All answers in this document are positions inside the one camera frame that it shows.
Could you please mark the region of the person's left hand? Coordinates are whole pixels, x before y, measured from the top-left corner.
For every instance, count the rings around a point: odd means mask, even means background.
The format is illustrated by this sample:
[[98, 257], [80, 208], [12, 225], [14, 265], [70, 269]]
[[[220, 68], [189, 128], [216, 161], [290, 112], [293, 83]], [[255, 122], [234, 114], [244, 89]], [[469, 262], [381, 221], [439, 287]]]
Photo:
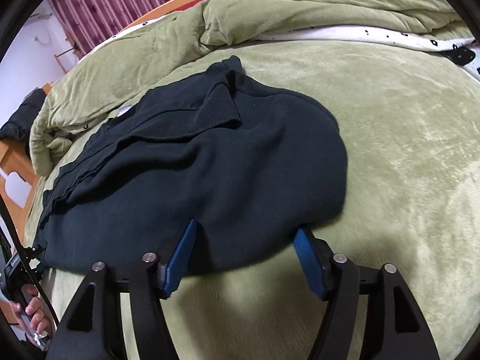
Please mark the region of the person's left hand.
[[[13, 315], [16, 318], [19, 326], [30, 336], [33, 336], [32, 332], [38, 334], [46, 333], [52, 336], [52, 325], [50, 319], [42, 308], [43, 303], [40, 297], [33, 296], [28, 305], [23, 308], [20, 303], [10, 302], [10, 308]], [[28, 323], [22, 320], [22, 314], [30, 317]]]

